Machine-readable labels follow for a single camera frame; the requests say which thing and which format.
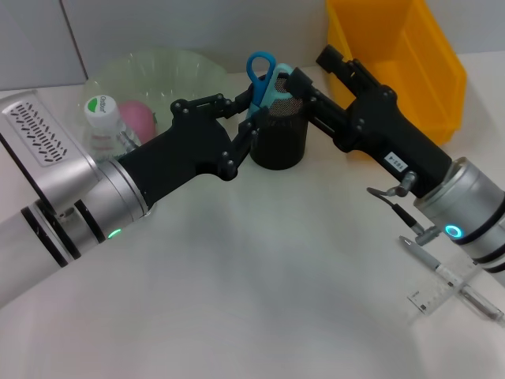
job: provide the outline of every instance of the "clear glass bowl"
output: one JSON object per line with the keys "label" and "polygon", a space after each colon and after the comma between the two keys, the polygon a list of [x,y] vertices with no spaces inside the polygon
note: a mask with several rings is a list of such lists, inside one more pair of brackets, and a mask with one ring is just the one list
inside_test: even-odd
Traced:
{"label": "clear glass bowl", "polygon": [[198,99],[223,93],[226,71],[192,51],[155,47],[108,62],[84,84],[70,132],[82,141],[90,125],[84,105],[97,95],[112,96],[118,103],[139,100],[155,113],[157,134],[172,124],[170,105],[176,99]]}

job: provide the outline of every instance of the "pen holder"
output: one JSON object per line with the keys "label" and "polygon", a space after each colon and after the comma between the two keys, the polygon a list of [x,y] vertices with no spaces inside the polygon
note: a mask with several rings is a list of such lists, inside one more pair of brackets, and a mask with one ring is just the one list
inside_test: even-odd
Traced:
{"label": "pen holder", "polygon": [[[275,83],[277,91],[286,93],[284,83],[288,77],[287,73],[279,74]],[[269,170],[285,170],[301,161],[309,124],[302,115],[302,105],[302,100],[293,97],[272,103],[267,125],[258,130],[251,146],[254,162]]]}

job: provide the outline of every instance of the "white bottle cap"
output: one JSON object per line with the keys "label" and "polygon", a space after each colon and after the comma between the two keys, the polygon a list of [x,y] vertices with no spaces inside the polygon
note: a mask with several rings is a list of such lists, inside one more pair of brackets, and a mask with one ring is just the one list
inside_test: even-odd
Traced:
{"label": "white bottle cap", "polygon": [[100,129],[115,126],[121,120],[116,101],[106,95],[98,95],[88,100],[84,106],[84,114],[93,127]]}

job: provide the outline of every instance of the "pink ball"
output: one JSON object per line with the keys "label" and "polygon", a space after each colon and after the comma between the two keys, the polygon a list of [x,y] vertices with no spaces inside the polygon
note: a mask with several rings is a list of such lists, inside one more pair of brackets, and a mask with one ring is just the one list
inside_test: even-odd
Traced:
{"label": "pink ball", "polygon": [[156,136],[155,118],[147,105],[137,100],[130,100],[119,104],[118,107],[123,121],[132,128],[141,144]]}

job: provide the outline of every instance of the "label sticker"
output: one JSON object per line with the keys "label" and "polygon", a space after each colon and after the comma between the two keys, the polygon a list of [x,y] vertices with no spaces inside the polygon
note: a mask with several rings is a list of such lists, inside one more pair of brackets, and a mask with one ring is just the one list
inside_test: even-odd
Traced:
{"label": "label sticker", "polygon": [[396,154],[390,152],[384,158],[391,166],[393,166],[399,172],[403,172],[408,166],[407,163],[403,162]]}

